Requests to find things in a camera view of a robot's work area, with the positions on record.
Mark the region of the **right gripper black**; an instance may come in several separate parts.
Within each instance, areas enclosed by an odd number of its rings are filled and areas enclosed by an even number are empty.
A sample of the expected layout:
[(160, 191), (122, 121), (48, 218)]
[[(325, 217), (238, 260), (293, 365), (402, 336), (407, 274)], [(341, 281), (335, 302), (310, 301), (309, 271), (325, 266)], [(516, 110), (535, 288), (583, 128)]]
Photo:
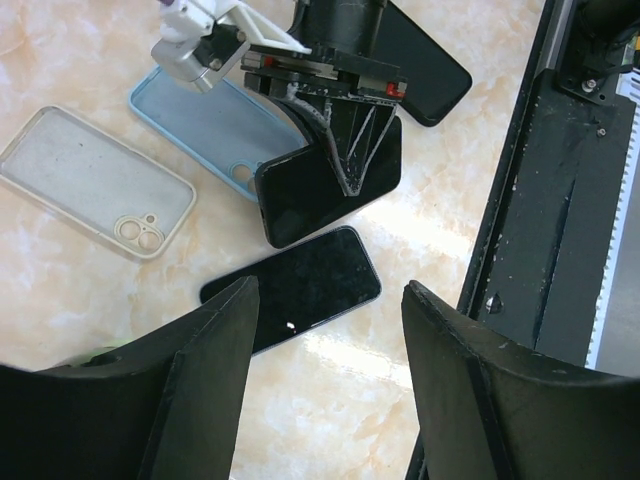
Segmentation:
[(406, 95), (400, 69), (330, 47), (302, 54), (253, 46), (241, 70), (245, 87), (285, 112), (305, 140), (321, 148), (343, 194), (359, 195)]

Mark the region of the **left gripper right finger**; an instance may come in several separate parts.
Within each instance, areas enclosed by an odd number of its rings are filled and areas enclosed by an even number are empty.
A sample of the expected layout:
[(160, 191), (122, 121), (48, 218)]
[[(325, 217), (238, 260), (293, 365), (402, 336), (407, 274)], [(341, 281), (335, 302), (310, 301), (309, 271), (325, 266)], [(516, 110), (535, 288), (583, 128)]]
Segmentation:
[(431, 479), (635, 479), (639, 383), (526, 348), (421, 283), (402, 323)]

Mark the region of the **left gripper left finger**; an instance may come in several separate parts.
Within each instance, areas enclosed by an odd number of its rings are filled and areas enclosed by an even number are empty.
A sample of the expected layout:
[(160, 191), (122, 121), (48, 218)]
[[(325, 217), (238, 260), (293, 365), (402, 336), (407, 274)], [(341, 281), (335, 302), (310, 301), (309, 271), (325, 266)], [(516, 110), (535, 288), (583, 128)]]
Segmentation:
[(1, 369), (5, 479), (226, 479), (259, 313), (241, 278), (93, 367)]

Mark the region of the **bare black phone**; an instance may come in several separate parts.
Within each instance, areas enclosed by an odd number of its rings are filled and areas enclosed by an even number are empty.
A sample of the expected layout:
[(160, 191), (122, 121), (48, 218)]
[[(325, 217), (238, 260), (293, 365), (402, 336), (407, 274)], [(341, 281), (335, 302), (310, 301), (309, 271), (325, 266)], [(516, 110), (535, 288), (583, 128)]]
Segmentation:
[(391, 192), (401, 179), (401, 160), (402, 123), (396, 117), (355, 197), (343, 194), (316, 145), (263, 164), (254, 182), (267, 241), (277, 249), (286, 248)]
[(253, 353), (272, 349), (379, 297), (382, 286), (358, 232), (340, 226), (204, 284), (202, 303), (241, 277), (258, 280)]

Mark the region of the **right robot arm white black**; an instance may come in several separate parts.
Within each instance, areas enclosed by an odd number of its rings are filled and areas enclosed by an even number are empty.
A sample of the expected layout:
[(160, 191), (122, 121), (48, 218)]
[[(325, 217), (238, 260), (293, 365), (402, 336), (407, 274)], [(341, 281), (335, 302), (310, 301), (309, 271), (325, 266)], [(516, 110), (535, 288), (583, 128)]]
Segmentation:
[(359, 195), (406, 92), (399, 67), (372, 57), (386, 6), (300, 1), (289, 33), (308, 52), (253, 46), (242, 60), (245, 87), (324, 149), (347, 196)]

